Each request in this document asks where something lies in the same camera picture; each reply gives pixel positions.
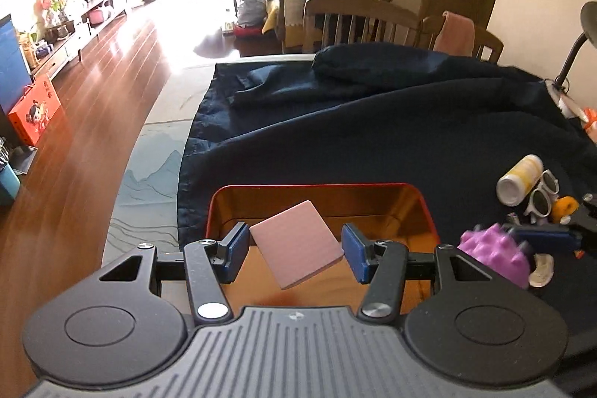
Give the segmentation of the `pink rectangular block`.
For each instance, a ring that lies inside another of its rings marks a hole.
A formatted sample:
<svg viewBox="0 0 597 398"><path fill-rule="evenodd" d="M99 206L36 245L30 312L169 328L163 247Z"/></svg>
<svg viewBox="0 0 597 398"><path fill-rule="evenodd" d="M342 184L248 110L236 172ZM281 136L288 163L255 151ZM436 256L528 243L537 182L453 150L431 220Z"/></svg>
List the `pink rectangular block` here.
<svg viewBox="0 0 597 398"><path fill-rule="evenodd" d="M283 290L334 266L341 244L310 200L252 225L250 234Z"/></svg>

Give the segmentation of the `round silver tin lid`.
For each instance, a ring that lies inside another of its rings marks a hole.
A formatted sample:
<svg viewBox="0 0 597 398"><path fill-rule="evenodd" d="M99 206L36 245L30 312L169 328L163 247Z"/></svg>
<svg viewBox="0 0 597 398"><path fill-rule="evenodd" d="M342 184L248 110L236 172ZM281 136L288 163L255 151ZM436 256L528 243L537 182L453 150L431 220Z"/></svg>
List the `round silver tin lid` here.
<svg viewBox="0 0 597 398"><path fill-rule="evenodd" d="M554 275L554 259L550 254L535 254L535 270L529 275L529 286L543 288L550 284Z"/></svg>

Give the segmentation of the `orange tangerine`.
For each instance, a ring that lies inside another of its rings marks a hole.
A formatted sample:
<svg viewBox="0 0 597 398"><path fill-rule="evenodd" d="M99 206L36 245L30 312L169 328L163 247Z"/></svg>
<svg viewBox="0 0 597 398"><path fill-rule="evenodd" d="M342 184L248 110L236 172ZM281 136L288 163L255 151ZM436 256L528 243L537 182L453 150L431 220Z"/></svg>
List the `orange tangerine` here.
<svg viewBox="0 0 597 398"><path fill-rule="evenodd" d="M563 196L553 202L551 206L550 219L552 223L559 224L565 216L572 215L580 206L580 203L572 196Z"/></svg>

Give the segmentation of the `purple spiky massage ball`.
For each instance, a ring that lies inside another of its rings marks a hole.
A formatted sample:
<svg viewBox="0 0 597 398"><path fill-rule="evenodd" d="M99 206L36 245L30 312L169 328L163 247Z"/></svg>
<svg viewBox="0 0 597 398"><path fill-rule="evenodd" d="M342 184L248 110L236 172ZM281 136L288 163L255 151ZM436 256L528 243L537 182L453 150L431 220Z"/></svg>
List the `purple spiky massage ball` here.
<svg viewBox="0 0 597 398"><path fill-rule="evenodd" d="M466 230L458 248L518 287L528 288L531 273L528 258L501 225Z"/></svg>

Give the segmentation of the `long tv cabinet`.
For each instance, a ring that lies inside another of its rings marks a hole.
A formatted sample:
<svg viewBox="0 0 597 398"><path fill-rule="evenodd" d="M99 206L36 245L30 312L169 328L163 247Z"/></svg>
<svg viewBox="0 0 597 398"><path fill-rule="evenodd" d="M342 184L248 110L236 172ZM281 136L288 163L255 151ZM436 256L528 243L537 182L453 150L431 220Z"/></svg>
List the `long tv cabinet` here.
<svg viewBox="0 0 597 398"><path fill-rule="evenodd" d="M83 60L83 50L99 33L121 14L128 13L128 0L91 0L83 5L73 20L53 26L35 43L37 65L30 77L54 79L72 60Z"/></svg>

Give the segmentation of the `wooden dining chair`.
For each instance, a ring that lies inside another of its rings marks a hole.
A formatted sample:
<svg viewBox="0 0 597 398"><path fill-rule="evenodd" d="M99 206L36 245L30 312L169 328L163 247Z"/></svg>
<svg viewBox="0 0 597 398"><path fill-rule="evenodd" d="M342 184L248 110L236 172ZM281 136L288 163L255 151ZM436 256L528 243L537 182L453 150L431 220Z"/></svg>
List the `wooden dining chair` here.
<svg viewBox="0 0 597 398"><path fill-rule="evenodd" d="M303 52L354 43L412 46L420 20L412 11L382 0L307 0Z"/></svg>

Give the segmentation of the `blue front cabinet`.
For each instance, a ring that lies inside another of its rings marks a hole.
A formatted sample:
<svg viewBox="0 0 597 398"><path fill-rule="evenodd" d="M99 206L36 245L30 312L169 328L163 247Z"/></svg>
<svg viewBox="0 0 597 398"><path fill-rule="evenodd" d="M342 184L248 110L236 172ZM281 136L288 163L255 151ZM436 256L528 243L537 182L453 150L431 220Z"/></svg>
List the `blue front cabinet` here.
<svg viewBox="0 0 597 398"><path fill-rule="evenodd" d="M31 83L28 65L18 42L10 14L1 19L0 27L0 104L8 114Z"/></svg>

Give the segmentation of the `red gift box on floor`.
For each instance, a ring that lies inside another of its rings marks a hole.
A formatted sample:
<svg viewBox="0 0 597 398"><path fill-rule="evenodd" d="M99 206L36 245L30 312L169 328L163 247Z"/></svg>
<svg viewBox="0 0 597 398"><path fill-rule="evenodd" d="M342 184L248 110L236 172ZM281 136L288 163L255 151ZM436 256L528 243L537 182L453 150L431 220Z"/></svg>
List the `red gift box on floor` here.
<svg viewBox="0 0 597 398"><path fill-rule="evenodd" d="M62 104L48 75L38 76L8 113L20 141L35 147Z"/></svg>

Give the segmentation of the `white frame sunglasses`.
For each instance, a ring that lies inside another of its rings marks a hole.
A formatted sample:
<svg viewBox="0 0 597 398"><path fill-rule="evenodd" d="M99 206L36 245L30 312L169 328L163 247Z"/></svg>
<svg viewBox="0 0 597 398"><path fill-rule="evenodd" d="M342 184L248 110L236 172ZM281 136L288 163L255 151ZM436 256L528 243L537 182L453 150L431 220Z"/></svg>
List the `white frame sunglasses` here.
<svg viewBox="0 0 597 398"><path fill-rule="evenodd" d="M535 218L546 218L553 210L553 203L557 201L560 194L560 182L550 170L544 170L536 186L531 190L525 216Z"/></svg>

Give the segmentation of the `pink towel on chair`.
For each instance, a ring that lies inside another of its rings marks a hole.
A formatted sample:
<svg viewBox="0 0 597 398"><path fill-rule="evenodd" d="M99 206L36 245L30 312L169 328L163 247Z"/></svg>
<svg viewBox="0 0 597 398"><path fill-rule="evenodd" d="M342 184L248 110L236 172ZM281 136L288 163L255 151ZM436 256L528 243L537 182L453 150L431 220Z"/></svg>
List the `pink towel on chair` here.
<svg viewBox="0 0 597 398"><path fill-rule="evenodd" d="M475 47L475 23L465 16L444 11L443 24L433 50L455 57L470 57Z"/></svg>

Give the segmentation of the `white yellow lotion bottle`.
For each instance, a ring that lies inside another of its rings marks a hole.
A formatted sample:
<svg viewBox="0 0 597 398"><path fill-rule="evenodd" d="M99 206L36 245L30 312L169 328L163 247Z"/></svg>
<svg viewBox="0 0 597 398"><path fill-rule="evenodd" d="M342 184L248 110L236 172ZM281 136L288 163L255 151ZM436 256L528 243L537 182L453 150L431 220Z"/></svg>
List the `white yellow lotion bottle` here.
<svg viewBox="0 0 597 398"><path fill-rule="evenodd" d="M528 154L515 164L496 184L498 200L505 206L518 206L537 184L543 173L543 161Z"/></svg>

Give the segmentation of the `dark navy blue cloth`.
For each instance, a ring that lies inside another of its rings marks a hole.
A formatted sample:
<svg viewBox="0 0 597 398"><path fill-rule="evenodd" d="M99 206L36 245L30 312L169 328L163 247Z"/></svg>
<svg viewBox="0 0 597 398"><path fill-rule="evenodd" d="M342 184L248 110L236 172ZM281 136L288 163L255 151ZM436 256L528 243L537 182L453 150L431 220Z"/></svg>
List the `dark navy blue cloth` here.
<svg viewBox="0 0 597 398"><path fill-rule="evenodd" d="M206 232L227 185L408 183L453 244L507 210L497 181L535 154L563 193L596 189L596 147L515 67L396 46L341 44L310 62L221 64L182 157L178 239Z"/></svg>

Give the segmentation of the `grey desk lamp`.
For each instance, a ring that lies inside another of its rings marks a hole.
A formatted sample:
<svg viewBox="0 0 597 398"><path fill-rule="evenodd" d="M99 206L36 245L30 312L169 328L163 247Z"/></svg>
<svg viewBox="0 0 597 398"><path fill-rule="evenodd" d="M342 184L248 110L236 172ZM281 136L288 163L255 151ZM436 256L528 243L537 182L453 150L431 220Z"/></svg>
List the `grey desk lamp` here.
<svg viewBox="0 0 597 398"><path fill-rule="evenodd" d="M587 123L589 118L584 113L584 110L577 104L565 91L564 83L567 81L568 74L573 67L574 61L585 43L591 43L596 46L596 31L597 31L597 7L595 1L586 2L580 12L580 22L582 32L575 40L574 44L565 59L560 73L554 80L546 80L546 89L553 103L560 108L560 111L569 118L579 118L582 122Z"/></svg>

